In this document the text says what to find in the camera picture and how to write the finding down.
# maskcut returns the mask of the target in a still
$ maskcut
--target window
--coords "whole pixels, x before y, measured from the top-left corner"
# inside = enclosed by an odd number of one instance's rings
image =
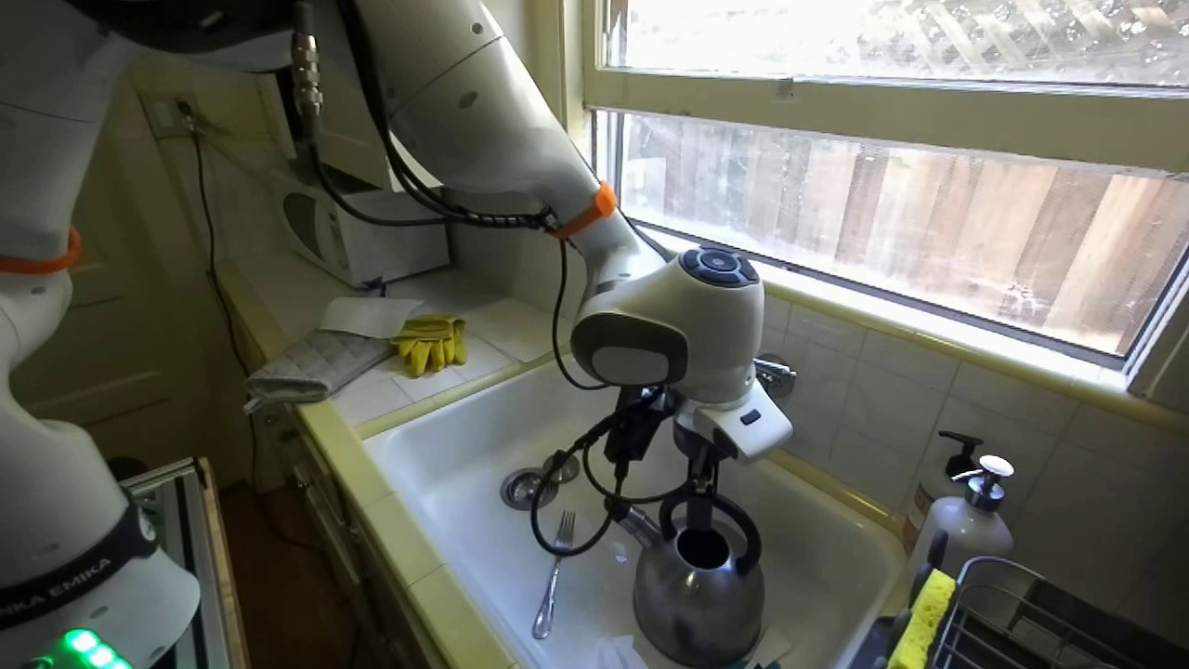
[[[594,53],[633,221],[1113,364],[1186,278],[1179,6],[606,0]]]

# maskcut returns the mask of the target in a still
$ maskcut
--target kettle handle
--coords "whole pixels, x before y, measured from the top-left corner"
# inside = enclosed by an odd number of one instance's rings
[[[664,536],[664,544],[675,536],[675,526],[673,526],[673,508],[675,507],[689,507],[693,500],[664,500],[661,501],[661,536]],[[745,546],[745,556],[737,557],[737,569],[741,569],[741,577],[747,577],[753,567],[757,567],[757,557],[762,557],[762,539],[757,539],[757,527],[753,527],[753,522],[747,516],[747,508],[745,507],[737,507],[737,501],[727,501],[727,500],[705,500],[709,507],[719,507],[741,531],[745,531],[745,539],[747,539],[747,546]]]

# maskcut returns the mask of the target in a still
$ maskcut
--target faucet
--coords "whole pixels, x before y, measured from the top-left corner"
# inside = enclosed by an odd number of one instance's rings
[[[768,392],[768,399],[787,399],[796,392],[796,370],[772,352],[753,356],[753,381]]]

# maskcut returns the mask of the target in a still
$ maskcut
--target window sill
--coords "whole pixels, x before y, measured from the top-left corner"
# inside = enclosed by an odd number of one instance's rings
[[[646,236],[675,253],[696,245],[696,243],[673,240],[664,230],[646,230]],[[1152,401],[1127,393],[1131,381],[1120,370],[1100,370],[1100,364],[1064,356],[1057,351],[1039,351],[1039,347],[1028,347],[1028,342],[1018,342],[1018,340],[1007,340],[995,331],[983,331],[983,329],[954,325],[954,319],[934,315],[934,312],[918,312],[918,309],[907,309],[895,300],[854,294],[854,290],[809,278],[809,274],[793,274],[783,267],[757,266],[757,274],[765,278],[768,299],[779,299],[787,304],[803,304],[803,309],[860,325],[865,331],[911,340],[911,342],[929,347],[935,352],[1013,375],[1021,382],[1058,392],[1067,399],[1100,406],[1109,413],[1122,413],[1122,418],[1189,434],[1189,418],[1179,418],[1171,411],[1160,411]]]

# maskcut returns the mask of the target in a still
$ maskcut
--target sink drain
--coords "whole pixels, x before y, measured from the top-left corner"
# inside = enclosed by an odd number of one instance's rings
[[[513,508],[533,508],[533,494],[544,489],[544,501],[550,507],[559,500],[559,484],[539,474],[539,470],[516,470],[498,484],[498,500]]]

